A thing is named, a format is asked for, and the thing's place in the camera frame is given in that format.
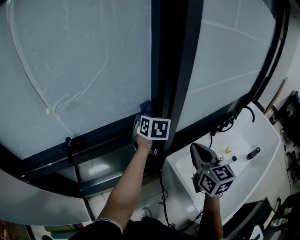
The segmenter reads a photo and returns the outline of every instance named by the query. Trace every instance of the sink basin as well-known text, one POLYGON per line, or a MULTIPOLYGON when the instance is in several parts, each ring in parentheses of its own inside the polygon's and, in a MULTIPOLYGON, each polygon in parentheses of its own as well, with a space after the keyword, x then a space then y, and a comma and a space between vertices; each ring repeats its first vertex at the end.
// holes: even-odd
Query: sink basin
MULTIPOLYGON (((213 137, 212 148, 217 155, 229 157, 235 155, 237 161, 230 164, 236 179, 227 192, 220 198, 221 219, 225 224, 247 201, 263 179, 274 160, 280 145, 280 136, 253 104, 248 105, 255 113, 255 122, 249 110, 243 109, 235 120, 233 127, 213 137), (253 159, 246 155, 256 147, 261 149, 253 159)), ((196 141, 205 146, 210 145, 210 134, 196 141)), ((166 158, 163 167, 164 184, 175 194, 186 217, 194 220, 203 209, 205 195, 196 193, 191 178, 195 168, 190 155, 190 145, 180 149, 166 158)))

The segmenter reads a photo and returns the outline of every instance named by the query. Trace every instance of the hand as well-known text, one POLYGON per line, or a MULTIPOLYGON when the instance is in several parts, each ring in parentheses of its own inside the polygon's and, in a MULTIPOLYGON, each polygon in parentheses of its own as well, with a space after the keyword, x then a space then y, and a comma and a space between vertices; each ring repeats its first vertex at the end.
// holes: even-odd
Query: hand
POLYGON ((150 151, 151 146, 152 146, 152 140, 148 140, 148 139, 144 138, 143 136, 137 134, 136 142, 139 145, 138 149, 146 148, 148 151, 150 151))

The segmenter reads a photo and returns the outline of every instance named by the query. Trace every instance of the black window frame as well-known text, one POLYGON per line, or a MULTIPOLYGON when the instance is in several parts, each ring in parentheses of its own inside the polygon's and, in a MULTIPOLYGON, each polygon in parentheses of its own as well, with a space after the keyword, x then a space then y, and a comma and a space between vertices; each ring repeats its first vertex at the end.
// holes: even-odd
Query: black window frame
MULTIPOLYGON (((277 15, 273 40, 251 91, 209 116, 176 132, 197 51, 203 2, 204 0, 151 1, 151 103, 155 116, 171 119, 168 140, 157 142, 158 159, 161 166, 168 155, 207 134, 251 101, 256 101, 257 96, 270 80, 280 58, 279 53, 269 78, 267 78, 266 74, 279 43, 284 11, 285 18, 289 18, 290 6, 288 1, 275 2, 277 15)), ((78 170, 77 166, 80 163, 121 147, 132 145, 134 119, 135 114, 72 139, 74 145, 71 148, 71 153, 75 169, 78 170)), ((96 179, 82 183, 78 179, 78 182, 70 183, 70 180, 56 173, 70 167, 66 150, 67 144, 63 142, 20 160, 0 144, 0 151, 6 158, 10 159, 10 161, 2 160, 0 168, 37 187, 73 197, 87 197, 111 188, 121 176, 121 174, 116 174, 115 177, 104 182, 103 179, 96 179), (70 191, 66 192, 65 189, 71 185, 70 191)), ((145 175, 156 171, 155 161, 154 156, 149 155, 145 175)))

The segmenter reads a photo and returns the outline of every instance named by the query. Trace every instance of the floor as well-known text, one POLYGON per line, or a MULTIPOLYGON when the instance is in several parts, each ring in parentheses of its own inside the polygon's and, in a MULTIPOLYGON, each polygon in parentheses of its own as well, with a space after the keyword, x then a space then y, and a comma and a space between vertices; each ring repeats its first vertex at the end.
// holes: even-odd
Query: floor
MULTIPOLYGON (((274 125, 274 128, 280 133, 280 128, 281 128, 280 122, 277 122, 274 125)), ((276 200, 278 197, 280 197, 283 202, 291 194, 291 191, 292 194, 300 191, 300 183, 299 183, 300 181, 295 182, 294 184, 291 182, 291 188, 290 188, 289 179, 288 179, 286 166, 285 166, 285 160, 287 162, 287 166, 290 165, 290 160, 288 159, 288 157, 285 158, 284 145, 285 144, 287 145, 287 150, 291 150, 293 147, 291 143, 290 144, 285 143, 284 136, 281 136, 281 138, 282 138, 281 146, 276 153, 272 165, 268 169, 260 185, 257 187, 257 189, 249 198, 248 202, 258 201, 267 197, 271 206, 275 207, 276 200)), ((167 189, 167 190, 169 191, 169 197, 166 201, 166 207, 167 207, 169 221, 170 223, 175 223, 177 229, 182 229, 188 224, 188 221, 185 219, 184 213, 181 212, 178 202, 173 197, 172 189, 167 189)), ((89 199, 90 207, 92 209, 95 218, 98 217, 101 210, 104 208, 109 194, 110 191, 106 193, 101 193, 100 195, 89 199)), ((148 208, 150 208, 153 217, 160 220, 163 224, 166 225, 163 206, 158 203, 161 201, 161 196, 162 196, 161 187, 158 179, 154 179, 153 181, 143 185, 139 202, 136 205, 135 211, 131 219, 133 221, 139 221, 141 209, 147 206, 148 208)), ((32 226, 32 230, 37 240, 40 240, 41 236, 45 233, 43 227, 40 226, 32 226)))

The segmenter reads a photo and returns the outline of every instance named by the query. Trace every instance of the frosted glass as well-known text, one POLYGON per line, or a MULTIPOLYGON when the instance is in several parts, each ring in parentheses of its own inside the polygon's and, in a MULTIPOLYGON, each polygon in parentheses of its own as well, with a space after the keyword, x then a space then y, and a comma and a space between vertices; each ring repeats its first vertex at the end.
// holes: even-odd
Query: frosted glass
MULTIPOLYGON (((137 113, 150 99, 150 0, 11 0, 8 16, 5 8, 0 28, 9 22, 11 36, 1 47, 14 44, 15 49, 0 60, 16 51, 25 72, 18 78, 2 72, 1 82, 15 78, 10 84, 32 84, 38 94, 24 92, 18 99, 32 98, 28 108, 43 115, 30 122, 2 112, 1 128, 11 122, 18 136, 5 133, 0 141, 20 158, 137 113), (46 115, 46 107, 52 115, 46 115), (29 125, 42 129, 38 146, 25 140, 31 136, 29 125)), ((7 95, 17 93, 8 90, 7 95)), ((15 107, 9 101, 0 105, 15 107)))
POLYGON ((214 7, 223 4, 222 0, 204 4, 194 67, 176 131, 248 93, 268 53, 276 22, 264 1, 231 0, 226 7, 214 7))

